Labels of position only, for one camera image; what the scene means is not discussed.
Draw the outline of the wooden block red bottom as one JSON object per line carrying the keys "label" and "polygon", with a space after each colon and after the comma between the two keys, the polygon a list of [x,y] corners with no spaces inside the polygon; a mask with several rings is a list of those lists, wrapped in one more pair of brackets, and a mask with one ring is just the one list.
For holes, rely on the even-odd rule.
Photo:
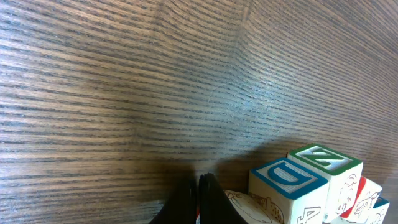
{"label": "wooden block red bottom", "polygon": [[236,211],[248,223],[284,224],[284,214],[270,197],[224,190]]}

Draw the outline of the wooden block red picture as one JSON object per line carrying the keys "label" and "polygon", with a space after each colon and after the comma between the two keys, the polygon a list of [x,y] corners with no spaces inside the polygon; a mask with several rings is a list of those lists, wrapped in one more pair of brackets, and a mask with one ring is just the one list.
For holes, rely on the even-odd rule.
{"label": "wooden block red picture", "polygon": [[382,187],[379,184],[361,176],[353,207],[342,213],[340,217],[348,222],[364,223],[381,191]]}

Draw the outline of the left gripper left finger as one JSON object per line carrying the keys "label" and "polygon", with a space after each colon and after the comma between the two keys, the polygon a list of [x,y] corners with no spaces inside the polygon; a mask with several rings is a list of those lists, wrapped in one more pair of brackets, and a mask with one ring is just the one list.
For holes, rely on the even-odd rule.
{"label": "left gripper left finger", "polygon": [[196,181],[183,179],[149,224],[196,224],[196,219]]}

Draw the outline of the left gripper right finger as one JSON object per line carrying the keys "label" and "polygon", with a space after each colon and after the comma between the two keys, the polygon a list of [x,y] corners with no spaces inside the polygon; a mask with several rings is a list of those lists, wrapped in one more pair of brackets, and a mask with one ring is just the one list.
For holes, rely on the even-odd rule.
{"label": "left gripper right finger", "polygon": [[247,224],[212,173],[200,176],[199,204],[201,224]]}

